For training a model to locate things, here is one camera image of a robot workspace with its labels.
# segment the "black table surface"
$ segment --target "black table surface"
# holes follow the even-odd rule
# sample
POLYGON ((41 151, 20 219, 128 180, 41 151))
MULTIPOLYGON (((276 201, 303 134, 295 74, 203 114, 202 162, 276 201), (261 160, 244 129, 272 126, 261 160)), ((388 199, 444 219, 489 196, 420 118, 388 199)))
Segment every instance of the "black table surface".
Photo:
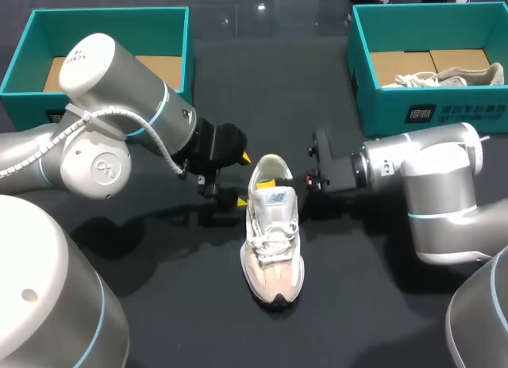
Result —
MULTIPOLYGON (((314 165, 306 148, 316 127, 330 129, 336 153, 349 153, 363 136, 344 45, 341 38, 197 42, 198 115, 233 122, 246 132, 254 163, 277 153, 294 174, 314 165)), ((508 196, 507 145, 484 144, 481 205, 508 196)), ((399 199, 367 197, 302 215, 303 291, 293 308, 270 313, 254 302, 241 271, 244 210, 214 214, 195 184, 132 150, 129 184, 108 201, 22 195, 82 245, 120 298, 131 333, 127 368, 452 367, 445 312, 477 266, 418 262, 399 199)), ((245 187, 252 169, 225 169, 221 182, 245 187)))

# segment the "robotic arm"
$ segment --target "robotic arm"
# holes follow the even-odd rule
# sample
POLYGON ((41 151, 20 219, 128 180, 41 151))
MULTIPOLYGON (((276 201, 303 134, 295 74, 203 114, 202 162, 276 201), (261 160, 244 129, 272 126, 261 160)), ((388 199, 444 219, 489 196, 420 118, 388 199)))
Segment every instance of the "robotic arm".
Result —
POLYGON ((216 177, 223 167, 250 163, 245 134, 198 118, 111 37, 96 33, 81 40, 63 63, 60 87, 71 104, 59 124, 0 137, 0 169, 22 165, 0 171, 0 192, 57 188, 112 197, 129 179, 128 140, 162 155, 180 178, 198 175, 204 197, 236 205, 237 192, 219 187, 216 177))
POLYGON ((508 200, 479 208, 473 176, 482 170, 482 139, 454 124, 367 141, 335 158, 324 130, 313 135, 317 168, 309 188, 323 194, 403 186, 418 257, 436 265, 487 261, 507 244, 508 200))

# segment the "cable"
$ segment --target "cable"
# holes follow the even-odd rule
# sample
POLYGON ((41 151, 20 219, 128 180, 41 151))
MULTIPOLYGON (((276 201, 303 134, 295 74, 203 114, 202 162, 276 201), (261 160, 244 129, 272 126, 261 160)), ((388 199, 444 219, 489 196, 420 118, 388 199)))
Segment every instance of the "cable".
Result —
POLYGON ((153 127, 145 121, 142 117, 135 114, 134 112, 131 112, 129 110, 125 109, 102 109, 98 110, 93 113, 88 113, 86 111, 83 111, 84 115, 82 116, 82 119, 79 121, 76 121, 74 124, 70 125, 68 128, 63 130, 58 136, 53 138, 48 144, 44 145, 40 148, 38 152, 31 155, 27 159, 21 161, 20 163, 6 168, 5 170, 0 171, 0 178, 6 178, 8 176, 11 176, 12 174, 16 174, 17 172, 25 169, 28 166, 31 166, 35 162, 37 162, 39 159, 41 159, 44 155, 48 154, 56 145, 58 145, 63 140, 66 140, 71 134, 74 132, 77 132, 80 128, 85 126, 87 123, 90 123, 94 120, 94 118, 99 117, 107 117, 107 116, 121 116, 121 117, 127 117, 131 120, 138 123, 139 126, 143 127, 144 130, 150 135, 150 137, 154 140, 157 147, 160 150, 160 153, 162 154, 164 160, 166 160, 169 167, 175 172, 177 175, 183 174, 182 168, 177 165, 171 156, 169 155, 169 151, 167 150, 166 146, 164 145, 164 142, 160 139, 157 132, 153 129, 153 127))

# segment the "sticker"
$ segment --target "sticker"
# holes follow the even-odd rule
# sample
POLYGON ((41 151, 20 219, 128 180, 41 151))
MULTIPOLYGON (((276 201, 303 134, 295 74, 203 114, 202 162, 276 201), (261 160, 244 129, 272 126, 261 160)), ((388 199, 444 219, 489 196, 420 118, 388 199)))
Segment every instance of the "sticker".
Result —
POLYGON ((52 124, 59 124, 65 114, 65 109, 50 109, 46 110, 48 121, 52 124))
POLYGON ((432 120, 436 105, 412 105, 407 111, 407 124, 425 124, 432 120))
POLYGON ((352 72, 351 88, 352 88, 352 93, 355 95, 355 98, 356 98, 356 94, 358 93, 358 78, 356 77, 356 71, 352 72))
POLYGON ((381 176, 390 176, 395 174, 394 164, 393 162, 385 159, 383 163, 381 163, 381 176))

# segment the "teal shoe box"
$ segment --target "teal shoe box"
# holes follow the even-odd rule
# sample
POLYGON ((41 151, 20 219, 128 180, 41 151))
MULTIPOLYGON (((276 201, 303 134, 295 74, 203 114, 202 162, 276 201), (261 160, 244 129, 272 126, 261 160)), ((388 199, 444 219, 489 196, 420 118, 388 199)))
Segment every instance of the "teal shoe box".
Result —
POLYGON ((58 87, 61 63, 92 33, 113 37, 192 104, 194 45, 187 7, 34 10, 0 86, 0 100, 17 130, 58 121, 69 102, 58 87))
POLYGON ((380 86, 372 53, 430 50, 478 50, 487 65, 503 65, 508 82, 508 7, 504 2, 355 6, 346 59, 364 134, 390 136, 454 122, 469 122, 480 132, 508 132, 507 85, 380 86))

